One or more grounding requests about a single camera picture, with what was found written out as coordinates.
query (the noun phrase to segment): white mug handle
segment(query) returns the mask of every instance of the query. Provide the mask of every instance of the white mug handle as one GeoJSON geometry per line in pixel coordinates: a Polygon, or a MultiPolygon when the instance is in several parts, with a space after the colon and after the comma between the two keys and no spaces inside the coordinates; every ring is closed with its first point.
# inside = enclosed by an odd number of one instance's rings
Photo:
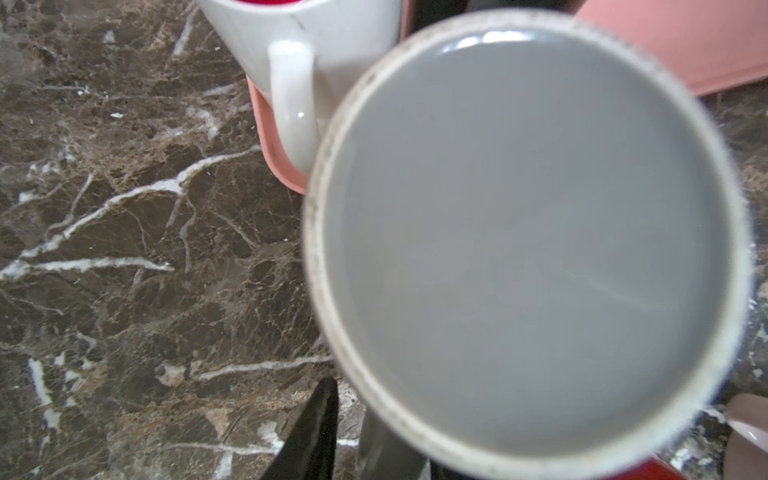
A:
{"type": "Polygon", "coordinates": [[[298,170],[309,173],[320,134],[315,117],[315,55],[300,41],[280,40],[267,47],[270,90],[280,143],[298,170]]]}

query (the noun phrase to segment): white mug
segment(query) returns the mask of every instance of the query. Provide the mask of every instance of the white mug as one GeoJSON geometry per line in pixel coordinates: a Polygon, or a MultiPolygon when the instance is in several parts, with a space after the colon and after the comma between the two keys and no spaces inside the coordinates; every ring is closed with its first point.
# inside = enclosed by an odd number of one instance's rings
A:
{"type": "Polygon", "coordinates": [[[272,105],[280,142],[305,172],[337,104],[400,33],[402,0],[197,3],[272,105]]]}
{"type": "Polygon", "coordinates": [[[616,474],[730,370],[752,291],[737,171],[702,105],[607,33],[526,9],[436,23],[323,137],[303,209],[316,318],[371,410],[438,463],[616,474]]]}

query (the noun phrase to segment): red object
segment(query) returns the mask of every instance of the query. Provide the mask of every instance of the red object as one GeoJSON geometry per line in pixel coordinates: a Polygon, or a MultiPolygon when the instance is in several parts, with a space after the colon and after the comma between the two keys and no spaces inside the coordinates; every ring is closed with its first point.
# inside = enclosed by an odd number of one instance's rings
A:
{"type": "Polygon", "coordinates": [[[685,477],[658,460],[650,460],[629,472],[605,480],[685,480],[685,477]]]}
{"type": "Polygon", "coordinates": [[[240,0],[241,2],[253,3],[256,5],[283,5],[286,3],[298,3],[301,0],[240,0]]]}

